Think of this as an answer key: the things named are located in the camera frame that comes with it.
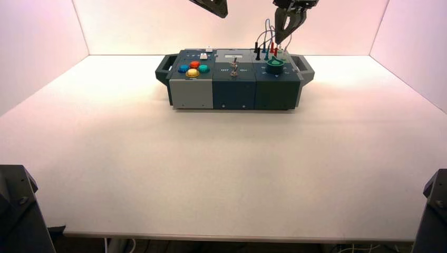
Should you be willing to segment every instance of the dark blue panel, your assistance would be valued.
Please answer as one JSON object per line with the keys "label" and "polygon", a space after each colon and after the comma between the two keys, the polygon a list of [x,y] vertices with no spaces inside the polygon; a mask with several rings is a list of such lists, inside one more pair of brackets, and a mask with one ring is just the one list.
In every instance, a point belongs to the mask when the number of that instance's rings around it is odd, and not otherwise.
{"label": "dark blue panel", "polygon": [[214,109],[252,110],[255,108],[256,83],[250,81],[213,81]]}

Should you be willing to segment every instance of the white table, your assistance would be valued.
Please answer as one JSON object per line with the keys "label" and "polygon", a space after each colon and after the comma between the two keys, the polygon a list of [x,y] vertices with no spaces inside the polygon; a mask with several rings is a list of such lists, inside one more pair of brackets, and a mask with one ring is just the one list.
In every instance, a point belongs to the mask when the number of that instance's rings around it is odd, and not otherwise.
{"label": "white table", "polygon": [[67,235],[413,240],[447,116],[368,56],[310,56],[295,111],[174,111],[161,56],[90,56],[0,118]]}

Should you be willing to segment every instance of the round button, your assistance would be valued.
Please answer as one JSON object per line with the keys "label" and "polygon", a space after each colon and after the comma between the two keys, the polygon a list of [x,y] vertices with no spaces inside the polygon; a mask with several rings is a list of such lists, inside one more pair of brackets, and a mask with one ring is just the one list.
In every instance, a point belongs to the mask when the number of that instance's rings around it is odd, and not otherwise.
{"label": "round button", "polygon": [[200,65],[200,62],[194,61],[189,64],[189,67],[192,69],[197,69]]}
{"label": "round button", "polygon": [[209,67],[207,65],[200,65],[199,66],[199,72],[200,73],[208,73],[209,72]]}
{"label": "round button", "polygon": [[200,73],[199,73],[199,71],[196,70],[196,69],[189,69],[189,70],[186,72],[186,76],[187,76],[187,77],[198,77],[199,75],[200,75]]}
{"label": "round button", "polygon": [[180,73],[186,73],[186,71],[188,71],[189,66],[188,65],[181,65],[179,68],[179,72]]}

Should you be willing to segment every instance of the white wall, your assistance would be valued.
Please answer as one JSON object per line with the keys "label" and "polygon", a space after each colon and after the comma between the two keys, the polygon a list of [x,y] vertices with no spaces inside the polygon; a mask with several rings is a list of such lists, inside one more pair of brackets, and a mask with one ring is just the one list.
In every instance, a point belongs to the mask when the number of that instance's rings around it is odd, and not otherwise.
{"label": "white wall", "polygon": [[[253,47],[274,21],[272,0],[228,0],[220,19],[188,0],[74,0],[91,54],[167,54],[183,48]],[[387,0],[321,0],[294,33],[300,54],[368,55]]]}
{"label": "white wall", "polygon": [[446,0],[390,0],[371,56],[447,112]]}
{"label": "white wall", "polygon": [[0,0],[0,115],[87,55],[71,0]]}

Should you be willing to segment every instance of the floor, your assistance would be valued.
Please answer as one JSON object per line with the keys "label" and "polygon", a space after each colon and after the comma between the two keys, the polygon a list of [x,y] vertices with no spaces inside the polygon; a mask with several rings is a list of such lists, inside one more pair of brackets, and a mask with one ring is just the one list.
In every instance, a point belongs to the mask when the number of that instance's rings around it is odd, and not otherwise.
{"label": "floor", "polygon": [[[338,253],[352,252],[348,250],[352,245],[330,245],[330,244],[276,244],[276,243],[245,243],[245,242],[197,242],[197,241],[165,241],[165,240],[136,240],[137,246],[133,253]],[[381,245],[371,250],[371,253],[385,252],[411,252],[411,243],[395,245]],[[104,240],[102,238],[69,238],[62,237],[54,243],[57,253],[102,253],[104,252]],[[129,240],[125,252],[130,252],[133,247]],[[369,245],[355,245],[356,248],[366,248]]]}

